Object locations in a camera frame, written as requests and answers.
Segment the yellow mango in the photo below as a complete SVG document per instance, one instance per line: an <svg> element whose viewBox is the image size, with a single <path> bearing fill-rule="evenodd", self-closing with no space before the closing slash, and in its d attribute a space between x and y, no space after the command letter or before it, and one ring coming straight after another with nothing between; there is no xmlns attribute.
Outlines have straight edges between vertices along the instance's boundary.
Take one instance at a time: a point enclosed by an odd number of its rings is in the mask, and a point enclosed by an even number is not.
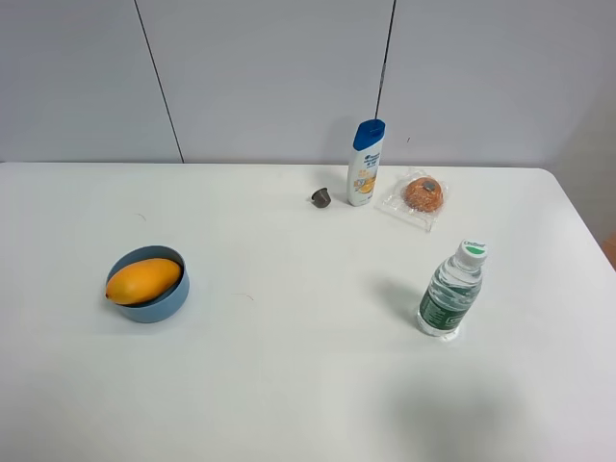
<svg viewBox="0 0 616 462"><path fill-rule="evenodd" d="M173 286L181 272L180 265L169 259L142 260L114 274L107 283L105 296L119 305L144 303Z"/></svg>

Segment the clear water bottle green label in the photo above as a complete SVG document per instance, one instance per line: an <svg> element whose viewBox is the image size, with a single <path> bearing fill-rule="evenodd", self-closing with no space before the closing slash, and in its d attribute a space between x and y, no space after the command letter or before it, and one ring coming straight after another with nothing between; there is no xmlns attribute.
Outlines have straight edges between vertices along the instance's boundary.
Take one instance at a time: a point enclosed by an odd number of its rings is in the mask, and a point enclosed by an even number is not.
<svg viewBox="0 0 616 462"><path fill-rule="evenodd" d="M434 271L417 311L424 333L446 337L457 332L480 293L487 257L487 244L463 240Z"/></svg>

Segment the blue plastic bowl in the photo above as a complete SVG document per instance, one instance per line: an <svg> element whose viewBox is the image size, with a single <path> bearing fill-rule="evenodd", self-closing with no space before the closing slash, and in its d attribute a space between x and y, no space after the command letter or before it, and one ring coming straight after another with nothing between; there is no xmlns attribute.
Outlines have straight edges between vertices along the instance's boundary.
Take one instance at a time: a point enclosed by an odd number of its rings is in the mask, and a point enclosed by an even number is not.
<svg viewBox="0 0 616 462"><path fill-rule="evenodd" d="M142 260L163 258L179 264L182 272L177 282L158 297L133 305L119 305L111 302L127 319L140 323L164 321L174 315L186 301L190 290L190 278L184 258L173 248L164 245L149 245L130 251L122 256L110 269L106 286L111 277L124 267Z"/></svg>

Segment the white shampoo bottle blue cap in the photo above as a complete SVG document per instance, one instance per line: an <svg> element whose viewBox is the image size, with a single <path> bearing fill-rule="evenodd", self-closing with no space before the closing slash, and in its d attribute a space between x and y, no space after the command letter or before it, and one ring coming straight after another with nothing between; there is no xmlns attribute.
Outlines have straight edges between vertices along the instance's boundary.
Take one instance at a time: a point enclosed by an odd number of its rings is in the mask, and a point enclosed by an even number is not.
<svg viewBox="0 0 616 462"><path fill-rule="evenodd" d="M357 128L346 180L346 199L354 207L372 199L385 131L386 124L379 118L366 120Z"/></svg>

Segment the wrapped orange bun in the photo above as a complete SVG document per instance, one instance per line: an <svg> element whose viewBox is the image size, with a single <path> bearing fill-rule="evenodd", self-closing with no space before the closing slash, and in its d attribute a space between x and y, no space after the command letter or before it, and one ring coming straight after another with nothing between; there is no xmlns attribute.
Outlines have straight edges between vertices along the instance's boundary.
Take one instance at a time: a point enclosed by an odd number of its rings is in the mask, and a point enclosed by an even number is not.
<svg viewBox="0 0 616 462"><path fill-rule="evenodd" d="M386 190L376 209L429 233L444 210L448 195L446 183L422 169L409 168Z"/></svg>

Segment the brown coffee capsule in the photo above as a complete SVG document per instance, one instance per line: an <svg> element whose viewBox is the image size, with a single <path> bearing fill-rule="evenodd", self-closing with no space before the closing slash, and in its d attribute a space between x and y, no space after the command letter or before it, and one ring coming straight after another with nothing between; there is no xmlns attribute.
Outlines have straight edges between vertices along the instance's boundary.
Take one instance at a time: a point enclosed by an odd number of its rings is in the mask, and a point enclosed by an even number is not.
<svg viewBox="0 0 616 462"><path fill-rule="evenodd" d="M331 197L329 195L327 188L320 188L315 191L311 196L312 204L319 208L323 209L328 207L331 204Z"/></svg>

